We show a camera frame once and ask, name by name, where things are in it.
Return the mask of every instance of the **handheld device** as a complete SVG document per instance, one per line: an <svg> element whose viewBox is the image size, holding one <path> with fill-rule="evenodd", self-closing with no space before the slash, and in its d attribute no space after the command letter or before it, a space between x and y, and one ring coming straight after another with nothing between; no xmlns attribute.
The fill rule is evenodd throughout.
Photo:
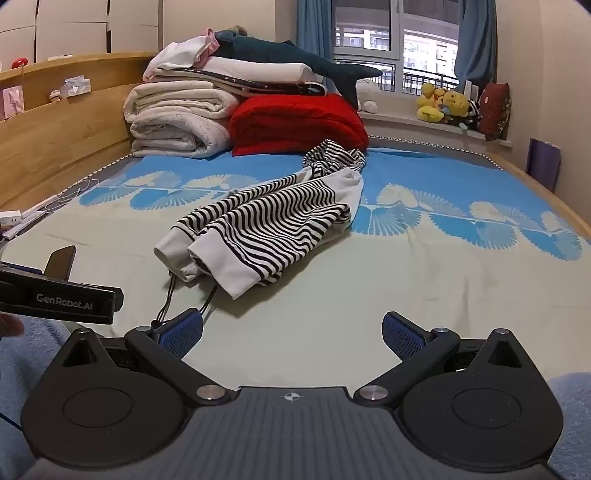
<svg viewBox="0 0 591 480"><path fill-rule="evenodd" d="M0 262L0 312L81 323L113 323L123 292L69 281L76 247L56 250L42 272Z"/></svg>
<svg viewBox="0 0 591 480"><path fill-rule="evenodd" d="M201 318L183 315L170 325ZM39 459L23 480L560 478L546 464L560 407L509 330L461 339L389 312L382 336L402 363L349 396L232 391L159 345L158 328L72 333L22 411Z"/></svg>

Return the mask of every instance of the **striped hoodie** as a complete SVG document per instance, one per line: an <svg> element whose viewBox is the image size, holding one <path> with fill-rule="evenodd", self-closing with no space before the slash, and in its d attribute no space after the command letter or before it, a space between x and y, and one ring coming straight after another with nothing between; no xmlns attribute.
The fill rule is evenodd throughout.
<svg viewBox="0 0 591 480"><path fill-rule="evenodd" d="M355 217L365 157L323 141L303 169L199 207L176 222L154 253L183 281L211 275L237 299L276 282L314 247L341 235Z"/></svg>

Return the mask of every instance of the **purple folder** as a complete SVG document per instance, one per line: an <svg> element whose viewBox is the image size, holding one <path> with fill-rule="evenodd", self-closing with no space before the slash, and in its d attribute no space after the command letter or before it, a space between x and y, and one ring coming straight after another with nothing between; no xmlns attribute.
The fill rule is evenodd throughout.
<svg viewBox="0 0 591 480"><path fill-rule="evenodd" d="M530 139L525 172L553 192L560 172L560 149L555 145Z"/></svg>

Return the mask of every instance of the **plush toy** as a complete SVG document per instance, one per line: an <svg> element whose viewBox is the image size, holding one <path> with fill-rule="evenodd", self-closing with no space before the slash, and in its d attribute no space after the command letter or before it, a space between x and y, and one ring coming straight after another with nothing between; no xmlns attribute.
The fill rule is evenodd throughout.
<svg viewBox="0 0 591 480"><path fill-rule="evenodd" d="M443 112L434 106L425 105L417 111L417 118L423 122L430 122L432 124L438 124L443 120Z"/></svg>
<svg viewBox="0 0 591 480"><path fill-rule="evenodd" d="M463 93L448 91L443 95L443 107L441 111L451 116L468 116L470 102Z"/></svg>
<svg viewBox="0 0 591 480"><path fill-rule="evenodd" d="M441 106L445 94L446 90L435 88L432 83L423 83L421 95L417 98L417 105L419 106L417 118L431 123L438 123L443 120L444 115L441 112Z"/></svg>
<svg viewBox="0 0 591 480"><path fill-rule="evenodd" d="M379 85L371 79L357 81L357 99L359 110L367 113L378 113L377 96L380 92Z"/></svg>

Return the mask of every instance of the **pink cloth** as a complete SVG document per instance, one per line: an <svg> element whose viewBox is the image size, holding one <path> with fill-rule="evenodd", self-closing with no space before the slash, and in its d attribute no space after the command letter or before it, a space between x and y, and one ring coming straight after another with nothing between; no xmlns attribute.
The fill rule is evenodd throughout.
<svg viewBox="0 0 591 480"><path fill-rule="evenodd" d="M202 35L211 38L212 42L207 46L207 49L195 59L195 68L202 67L205 64L207 57L213 55L213 52L215 52L220 47L220 44L211 28L206 28Z"/></svg>

